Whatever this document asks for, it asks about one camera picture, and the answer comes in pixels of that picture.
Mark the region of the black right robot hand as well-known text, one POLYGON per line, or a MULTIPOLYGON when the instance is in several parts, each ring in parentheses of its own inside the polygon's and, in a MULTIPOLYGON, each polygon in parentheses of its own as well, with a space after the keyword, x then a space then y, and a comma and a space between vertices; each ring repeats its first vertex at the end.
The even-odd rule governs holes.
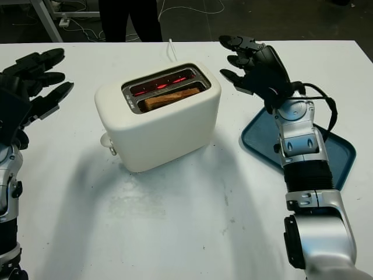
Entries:
POLYGON ((239 76, 228 69, 221 69, 220 73, 239 92, 259 96, 269 114, 293 95, 288 73, 272 46, 245 36, 223 35, 219 37, 219 42, 235 52, 227 60, 232 66, 242 69, 244 75, 239 76))

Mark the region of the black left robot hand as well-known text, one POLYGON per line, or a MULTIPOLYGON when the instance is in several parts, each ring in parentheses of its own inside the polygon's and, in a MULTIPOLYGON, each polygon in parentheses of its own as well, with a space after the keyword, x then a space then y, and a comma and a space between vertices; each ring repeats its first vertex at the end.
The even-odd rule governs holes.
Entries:
POLYGON ((1 72, 1 144, 27 149, 24 128, 59 109, 74 83, 65 74, 52 72, 65 58, 63 48, 33 52, 1 72))

